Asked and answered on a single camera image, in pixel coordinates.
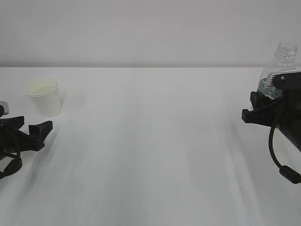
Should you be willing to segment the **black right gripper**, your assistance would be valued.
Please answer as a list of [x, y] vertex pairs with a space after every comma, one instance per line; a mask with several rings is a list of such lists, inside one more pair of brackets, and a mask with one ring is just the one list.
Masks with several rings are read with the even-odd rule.
[[301, 150], [301, 90], [285, 90], [282, 98], [271, 99], [255, 91], [250, 93], [252, 111], [243, 109], [244, 123], [271, 127], [270, 143], [273, 146], [277, 128], [299, 151]]

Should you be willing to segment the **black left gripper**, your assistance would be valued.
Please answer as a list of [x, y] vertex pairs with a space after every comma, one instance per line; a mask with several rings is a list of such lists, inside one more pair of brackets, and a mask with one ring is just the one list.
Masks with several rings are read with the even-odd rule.
[[24, 117], [17, 116], [0, 120], [0, 159], [5, 153], [40, 151], [45, 146], [45, 139], [53, 129], [52, 121], [29, 125], [29, 134], [19, 129], [24, 125]]

